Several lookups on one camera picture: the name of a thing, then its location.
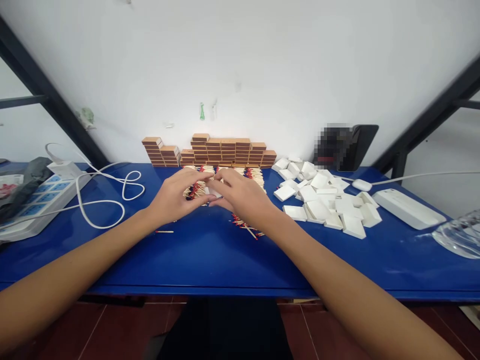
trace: stacked matchboxes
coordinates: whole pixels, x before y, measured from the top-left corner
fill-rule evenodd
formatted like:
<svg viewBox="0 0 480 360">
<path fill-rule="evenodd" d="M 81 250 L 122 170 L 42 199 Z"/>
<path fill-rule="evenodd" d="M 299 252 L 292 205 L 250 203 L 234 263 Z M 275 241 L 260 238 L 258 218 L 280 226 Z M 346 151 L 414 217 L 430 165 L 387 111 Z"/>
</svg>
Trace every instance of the stacked matchboxes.
<svg viewBox="0 0 480 360">
<path fill-rule="evenodd" d="M 180 152 L 177 146 L 165 146 L 159 137 L 146 137 L 141 143 L 154 167 L 178 168 Z"/>
<path fill-rule="evenodd" d="M 206 133 L 193 134 L 191 149 L 183 149 L 180 165 L 214 167 L 271 168 L 277 153 L 267 150 L 264 142 L 248 138 L 212 138 Z"/>
</svg>

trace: white cable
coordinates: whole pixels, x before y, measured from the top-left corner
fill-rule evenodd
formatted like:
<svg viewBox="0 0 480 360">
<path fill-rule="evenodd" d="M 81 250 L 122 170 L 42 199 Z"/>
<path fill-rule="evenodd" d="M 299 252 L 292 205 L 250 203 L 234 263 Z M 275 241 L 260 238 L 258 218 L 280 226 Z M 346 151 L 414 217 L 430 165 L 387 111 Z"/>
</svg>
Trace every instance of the white cable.
<svg viewBox="0 0 480 360">
<path fill-rule="evenodd" d="M 404 179 L 411 179 L 411 178 L 417 178 L 420 176 L 427 176 L 427 175 L 448 175 L 448 174 L 480 174 L 480 170 L 475 170 L 475 171 L 442 171 L 442 172 L 427 172 L 424 174 L 416 174 L 416 175 L 408 175 L 408 176 L 402 176 L 402 177 L 397 177 L 394 179 L 388 179 L 385 181 L 378 181 L 378 182 L 372 182 L 372 185 L 382 185 L 382 184 L 388 184 L 388 183 L 394 183 L 399 180 L 404 180 Z M 335 176 L 335 178 L 340 178 L 342 180 L 347 180 L 347 181 L 355 181 L 355 179 L 351 179 L 348 177 L 342 177 L 342 176 Z"/>
<path fill-rule="evenodd" d="M 64 146 L 62 144 L 59 144 L 59 143 L 56 143 L 56 142 L 50 142 L 48 144 L 45 145 L 45 150 L 46 152 L 48 153 L 48 155 L 50 155 L 50 157 L 54 158 L 55 159 L 55 162 L 57 161 L 60 161 L 60 163 L 62 162 L 62 160 L 56 156 L 54 156 L 49 150 L 48 150 L 48 146 L 51 145 L 51 144 L 54 144 L 54 145 L 60 145 L 60 146 Z M 84 174 L 81 174 L 79 176 L 77 176 L 75 178 L 75 186 L 76 186 L 76 195 L 78 197 L 78 205 L 74 205 L 74 206 L 70 206 L 70 207 L 66 207 L 66 208 L 63 208 L 63 209 L 60 209 L 60 210 L 56 210 L 56 211 L 50 211 L 50 212 L 47 212 L 47 213 L 43 213 L 42 215 L 34 215 L 34 216 L 26 216 L 24 219 L 21 219 L 21 220 L 18 220 L 18 221 L 15 221 L 13 223 L 10 223 L 8 225 L 4 225 L 4 226 L 0 226 L 0 230 L 3 230 L 3 229 L 6 229 L 6 228 L 9 228 L 9 227 L 12 227 L 14 225 L 17 225 L 17 224 L 20 224 L 20 223 L 23 223 L 25 221 L 29 221 L 29 220 L 33 220 L 33 219 L 37 219 L 37 218 L 42 218 L 44 216 L 48 216 L 48 215 L 51 215 L 51 214 L 56 214 L 56 213 L 60 213 L 60 212 L 63 212 L 63 211 L 66 211 L 66 210 L 70 210 L 70 209 L 75 209 L 75 208 L 80 208 L 80 211 L 81 211 L 81 214 L 83 215 L 83 218 L 85 219 L 85 221 L 93 228 L 95 229 L 100 229 L 100 230 L 104 230 L 104 229 L 110 229 L 110 228 L 113 228 L 114 226 L 116 226 L 118 223 L 120 223 L 124 216 L 125 216 L 125 207 L 122 205 L 121 202 L 118 202 L 118 201 L 115 201 L 115 200 L 97 200 L 97 201 L 89 201 L 89 202 L 85 202 L 83 203 L 82 202 L 82 196 L 80 194 L 80 185 L 79 185 L 79 179 L 82 177 L 82 176 L 96 176 L 96 175 L 103 175 L 104 177 L 106 178 L 110 178 L 110 179 L 113 179 L 115 181 L 118 181 L 119 183 L 122 183 L 123 184 L 123 187 L 121 189 L 121 198 L 125 201 L 130 201 L 130 200 L 134 200 L 136 198 L 138 198 L 140 195 L 142 195 L 144 192 L 145 192 L 145 186 L 143 186 L 142 184 L 139 184 L 139 183 L 136 183 L 134 181 L 137 181 L 138 179 L 140 179 L 142 177 L 142 173 L 138 170 L 134 170 L 134 171 L 130 171 L 125 178 L 118 178 L 118 177 L 115 177 L 115 176 L 112 176 L 110 174 L 106 174 L 106 173 L 103 173 L 102 170 L 105 170 L 113 165 L 117 165 L 117 164 L 122 164 L 122 163 L 125 163 L 127 161 L 119 161 L 119 162 L 114 162 L 114 163 L 111 163 L 110 165 L 107 165 L 105 167 L 102 167 L 100 170 L 98 170 L 97 168 L 95 168 L 91 163 L 90 161 L 88 161 L 83 155 L 81 155 L 80 153 L 78 153 L 77 151 L 71 149 L 73 152 L 75 152 L 78 156 L 80 156 L 93 170 L 95 170 L 95 172 L 93 174 L 91 173 L 84 173 Z M 134 178 L 134 179 L 129 179 L 129 176 L 133 173 L 138 173 L 138 177 Z M 138 195 L 134 196 L 134 197 L 131 197 L 131 198 L 126 198 L 125 197 L 125 186 L 127 184 L 130 184 L 130 185 L 137 185 L 139 187 L 141 187 L 141 191 Z M 117 204 L 121 207 L 121 216 L 120 218 L 113 224 L 109 225 L 109 226 L 97 226 L 95 225 L 90 219 L 89 217 L 87 216 L 87 214 L 85 213 L 85 209 L 84 209 L 84 205 L 90 205 L 90 204 L 99 204 L 99 203 L 114 203 L 114 204 Z"/>
</svg>

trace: power strip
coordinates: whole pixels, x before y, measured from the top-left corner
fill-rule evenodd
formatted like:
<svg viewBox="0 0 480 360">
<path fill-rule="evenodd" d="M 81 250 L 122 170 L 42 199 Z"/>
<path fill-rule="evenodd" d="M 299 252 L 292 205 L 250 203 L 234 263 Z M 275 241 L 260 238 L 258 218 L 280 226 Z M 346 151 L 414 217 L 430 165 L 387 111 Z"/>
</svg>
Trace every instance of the power strip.
<svg viewBox="0 0 480 360">
<path fill-rule="evenodd" d="M 81 176 L 78 179 L 79 188 L 82 189 L 90 179 L 91 176 Z M 58 175 L 53 175 L 36 189 L 15 217 L 2 225 L 63 209 L 75 196 L 77 196 L 75 180 L 62 180 Z M 23 221 L 0 230 L 0 243 L 24 240 L 40 234 L 57 214 L 59 212 Z"/>
<path fill-rule="evenodd" d="M 443 215 L 395 189 L 377 191 L 372 198 L 382 208 L 417 230 L 447 221 Z"/>
</svg>

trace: forearm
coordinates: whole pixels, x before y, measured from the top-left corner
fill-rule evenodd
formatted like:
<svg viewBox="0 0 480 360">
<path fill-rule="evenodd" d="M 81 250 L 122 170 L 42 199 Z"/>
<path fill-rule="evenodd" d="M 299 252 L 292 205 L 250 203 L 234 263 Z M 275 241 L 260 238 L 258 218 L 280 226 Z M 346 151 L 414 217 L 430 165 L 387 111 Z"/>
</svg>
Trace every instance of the forearm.
<svg viewBox="0 0 480 360">
<path fill-rule="evenodd" d="M 264 230 L 302 272 L 328 309 L 377 359 L 461 359 L 430 327 L 288 216 Z"/>
<path fill-rule="evenodd" d="M 41 332 L 157 226 L 141 210 L 0 292 L 0 355 Z"/>
</svg>

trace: hand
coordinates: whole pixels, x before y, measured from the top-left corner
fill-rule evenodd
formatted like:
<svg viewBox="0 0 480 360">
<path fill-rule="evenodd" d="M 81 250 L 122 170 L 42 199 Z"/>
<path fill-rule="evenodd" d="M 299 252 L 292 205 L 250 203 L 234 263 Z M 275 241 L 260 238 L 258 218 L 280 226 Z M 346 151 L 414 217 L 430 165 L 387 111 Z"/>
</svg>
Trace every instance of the hand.
<svg viewBox="0 0 480 360">
<path fill-rule="evenodd" d="M 232 168 L 220 170 L 206 185 L 223 196 L 211 201 L 211 207 L 230 210 L 255 229 L 263 231 L 268 223 L 283 214 L 254 180 Z"/>
<path fill-rule="evenodd" d="M 197 181 L 205 181 L 214 175 L 211 172 L 198 172 L 184 167 L 165 179 L 158 194 L 145 209 L 146 213 L 157 228 L 183 218 L 196 208 L 217 198 L 215 195 L 204 195 L 189 201 L 183 195 L 184 190 Z"/>
</svg>

